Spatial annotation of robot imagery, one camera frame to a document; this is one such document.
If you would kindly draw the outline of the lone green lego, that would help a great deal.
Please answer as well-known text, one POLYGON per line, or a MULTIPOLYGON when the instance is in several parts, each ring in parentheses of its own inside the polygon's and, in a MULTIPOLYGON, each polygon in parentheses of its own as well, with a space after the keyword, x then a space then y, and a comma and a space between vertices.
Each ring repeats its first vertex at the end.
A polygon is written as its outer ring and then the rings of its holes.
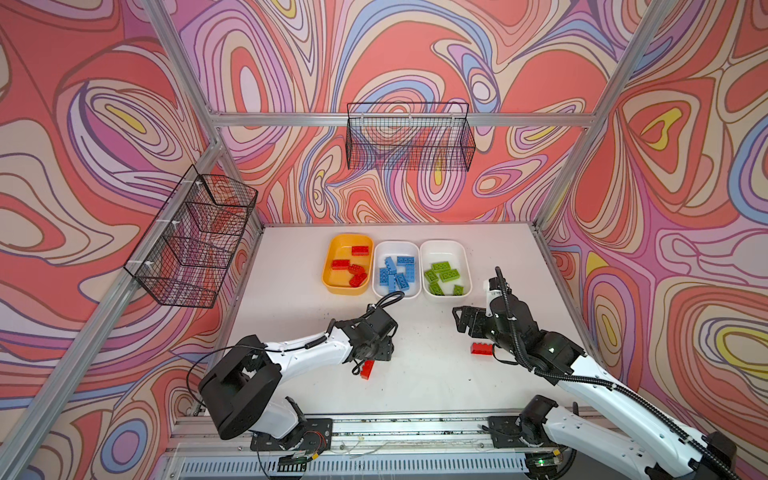
POLYGON ((425 278, 429 283, 438 283, 440 281, 439 273, 433 269, 424 272, 425 278))

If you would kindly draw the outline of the green lego cluster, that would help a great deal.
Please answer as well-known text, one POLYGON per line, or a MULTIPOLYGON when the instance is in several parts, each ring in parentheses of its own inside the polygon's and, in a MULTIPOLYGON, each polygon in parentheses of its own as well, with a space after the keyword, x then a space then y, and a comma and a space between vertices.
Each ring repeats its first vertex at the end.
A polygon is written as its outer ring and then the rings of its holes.
POLYGON ((428 286, 429 292, 432 295, 435 296, 444 296, 444 291, 442 290, 440 284, 438 282, 432 282, 428 286))

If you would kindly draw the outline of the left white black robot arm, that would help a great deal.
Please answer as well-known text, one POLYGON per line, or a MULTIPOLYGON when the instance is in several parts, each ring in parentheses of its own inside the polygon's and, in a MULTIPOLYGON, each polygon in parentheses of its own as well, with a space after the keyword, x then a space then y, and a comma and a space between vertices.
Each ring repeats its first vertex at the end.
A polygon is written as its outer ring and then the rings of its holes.
POLYGON ((365 367, 389 361, 398 323, 386 308, 404 297, 402 291, 390 293, 368 305, 360 317, 333 319, 316 335, 271 343, 249 335, 222 348, 224 356, 198 384, 199 402, 219 438, 232 440, 249 432, 283 450, 305 437, 328 446, 330 441, 311 426, 295 400, 275 396, 278 387, 321 367, 350 364, 360 376, 365 367))

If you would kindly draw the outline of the blue lego mid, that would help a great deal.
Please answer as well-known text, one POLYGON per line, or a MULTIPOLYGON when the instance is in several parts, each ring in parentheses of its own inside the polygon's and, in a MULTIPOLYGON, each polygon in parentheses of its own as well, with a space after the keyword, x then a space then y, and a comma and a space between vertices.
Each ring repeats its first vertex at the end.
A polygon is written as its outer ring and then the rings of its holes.
POLYGON ((403 268, 412 268, 415 266, 415 258, 413 256, 397 256, 396 265, 403 268))

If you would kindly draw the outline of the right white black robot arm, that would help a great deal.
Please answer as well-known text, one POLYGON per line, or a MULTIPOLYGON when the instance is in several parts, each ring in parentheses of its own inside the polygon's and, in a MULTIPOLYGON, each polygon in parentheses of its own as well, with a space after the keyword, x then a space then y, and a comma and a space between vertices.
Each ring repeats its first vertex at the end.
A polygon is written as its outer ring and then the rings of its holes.
POLYGON ((510 365, 581 398, 616 427, 594 424, 537 395, 514 426, 489 429, 497 439, 561 445, 631 479, 737 478, 737 447, 730 438, 674 419, 616 379, 576 342, 540 328, 502 271, 488 281, 485 306, 455 307, 452 315, 458 332, 511 354, 510 365))

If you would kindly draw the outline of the blue lego pair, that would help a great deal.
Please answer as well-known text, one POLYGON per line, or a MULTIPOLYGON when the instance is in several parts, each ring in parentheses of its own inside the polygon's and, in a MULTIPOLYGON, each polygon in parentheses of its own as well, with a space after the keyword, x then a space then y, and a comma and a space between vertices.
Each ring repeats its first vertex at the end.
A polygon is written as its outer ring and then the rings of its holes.
POLYGON ((397 271, 397 265, 392 257, 386 257, 384 259, 385 261, 385 267, 387 269, 387 272, 389 275, 396 275, 398 273, 397 271))

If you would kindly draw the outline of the red double lego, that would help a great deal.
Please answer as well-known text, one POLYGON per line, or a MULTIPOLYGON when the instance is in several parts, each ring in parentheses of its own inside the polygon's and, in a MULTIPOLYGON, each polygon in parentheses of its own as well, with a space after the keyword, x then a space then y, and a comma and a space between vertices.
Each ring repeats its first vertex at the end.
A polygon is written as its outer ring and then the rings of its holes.
POLYGON ((334 271, 348 270, 350 265, 351 265, 351 261, 349 259, 334 259, 331 262, 331 269, 334 271))

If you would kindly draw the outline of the extra blue lego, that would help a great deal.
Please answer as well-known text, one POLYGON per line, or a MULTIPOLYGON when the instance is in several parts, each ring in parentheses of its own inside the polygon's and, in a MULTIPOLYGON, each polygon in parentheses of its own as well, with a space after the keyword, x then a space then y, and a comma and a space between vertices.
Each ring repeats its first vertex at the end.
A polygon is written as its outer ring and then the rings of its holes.
POLYGON ((413 265, 407 265, 404 273, 405 279, 409 284, 412 284, 415 282, 415 268, 413 265))

